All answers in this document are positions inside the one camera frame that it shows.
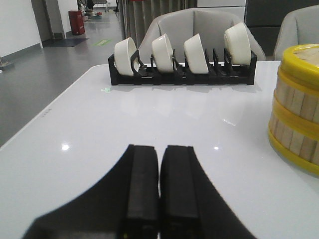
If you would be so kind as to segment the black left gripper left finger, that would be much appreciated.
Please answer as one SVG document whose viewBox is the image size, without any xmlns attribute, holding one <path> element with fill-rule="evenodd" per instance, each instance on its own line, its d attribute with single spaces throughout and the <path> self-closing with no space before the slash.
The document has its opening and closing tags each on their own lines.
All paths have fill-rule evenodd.
<svg viewBox="0 0 319 239">
<path fill-rule="evenodd" d="M 25 239 L 155 239 L 158 158 L 129 145 L 114 167 L 74 200 L 34 220 Z"/>
</svg>

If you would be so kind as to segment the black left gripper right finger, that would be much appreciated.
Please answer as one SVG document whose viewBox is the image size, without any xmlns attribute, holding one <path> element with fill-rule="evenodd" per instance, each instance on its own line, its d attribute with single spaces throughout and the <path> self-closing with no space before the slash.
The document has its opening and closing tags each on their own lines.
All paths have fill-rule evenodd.
<svg viewBox="0 0 319 239">
<path fill-rule="evenodd" d="M 162 239 L 253 239 L 201 167 L 191 146 L 169 145 L 160 169 Z"/>
</svg>

